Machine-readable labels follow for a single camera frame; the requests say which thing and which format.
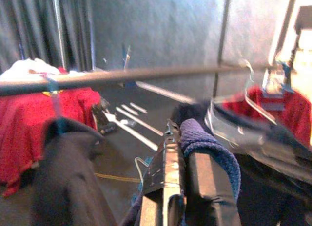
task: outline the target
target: blue towel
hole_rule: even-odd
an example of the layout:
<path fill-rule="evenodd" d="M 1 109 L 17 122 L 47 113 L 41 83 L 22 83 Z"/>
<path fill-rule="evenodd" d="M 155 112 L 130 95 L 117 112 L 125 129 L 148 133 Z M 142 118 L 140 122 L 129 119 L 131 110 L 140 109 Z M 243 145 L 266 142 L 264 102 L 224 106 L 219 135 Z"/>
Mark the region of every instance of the blue towel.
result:
<path fill-rule="evenodd" d="M 240 169 L 235 156 L 224 148 L 194 119 L 181 124 L 181 148 L 184 156 L 192 152 L 209 154 L 228 174 L 234 197 L 237 200 L 240 190 Z"/>

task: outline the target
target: gray curtain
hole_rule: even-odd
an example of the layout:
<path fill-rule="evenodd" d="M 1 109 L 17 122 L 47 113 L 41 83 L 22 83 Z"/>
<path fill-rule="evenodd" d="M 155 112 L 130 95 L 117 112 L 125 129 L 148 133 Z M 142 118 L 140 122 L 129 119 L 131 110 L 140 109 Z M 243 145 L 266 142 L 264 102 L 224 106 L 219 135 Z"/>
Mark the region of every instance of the gray curtain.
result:
<path fill-rule="evenodd" d="M 59 0 L 68 70 L 92 68 L 87 0 Z M 41 58 L 62 66 L 53 0 L 0 0 L 0 72 L 15 61 Z"/>

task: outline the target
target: clothing rack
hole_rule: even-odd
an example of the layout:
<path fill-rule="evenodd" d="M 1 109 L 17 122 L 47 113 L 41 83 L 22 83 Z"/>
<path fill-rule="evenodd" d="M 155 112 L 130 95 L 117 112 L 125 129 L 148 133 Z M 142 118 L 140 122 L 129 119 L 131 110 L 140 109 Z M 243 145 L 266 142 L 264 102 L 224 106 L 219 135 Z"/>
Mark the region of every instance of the clothing rack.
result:
<path fill-rule="evenodd" d="M 253 69 L 258 71 L 264 71 L 266 68 L 270 69 L 272 66 L 253 66 Z M 59 89 L 71 89 L 94 85 L 107 85 L 124 81 L 242 71 L 249 70 L 248 68 L 241 66 L 138 68 L 128 70 L 111 70 L 109 72 L 91 72 L 81 75 L 54 75 L 49 77 L 58 84 Z M 48 87 L 49 82 L 38 76 L 35 78 L 29 78 L 25 81 L 0 82 L 0 96 L 48 91 Z"/>

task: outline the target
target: red cloth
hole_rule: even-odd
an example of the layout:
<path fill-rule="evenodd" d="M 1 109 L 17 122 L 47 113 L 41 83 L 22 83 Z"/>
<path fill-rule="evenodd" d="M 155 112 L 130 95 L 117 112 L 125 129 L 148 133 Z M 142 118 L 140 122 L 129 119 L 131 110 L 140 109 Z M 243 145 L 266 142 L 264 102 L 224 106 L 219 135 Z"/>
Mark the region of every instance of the red cloth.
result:
<path fill-rule="evenodd" d="M 61 113 L 95 128 L 91 106 L 100 95 L 91 88 L 59 93 Z M 20 176 L 42 158 L 43 126 L 55 117 L 52 99 L 43 93 L 0 98 L 0 182 L 8 196 L 20 187 Z"/>
<path fill-rule="evenodd" d="M 284 125 L 304 146 L 309 147 L 311 134 L 311 103 L 300 93 L 284 92 L 281 99 L 265 98 L 259 86 L 248 89 L 249 98 L 257 105 L 262 103 L 283 103 L 282 111 L 268 111 L 278 122 Z M 237 94 L 234 98 L 242 98 L 243 94 Z M 246 115 L 255 120 L 267 120 L 263 115 L 254 110 L 245 101 L 227 102 L 223 106 L 237 114 Z"/>

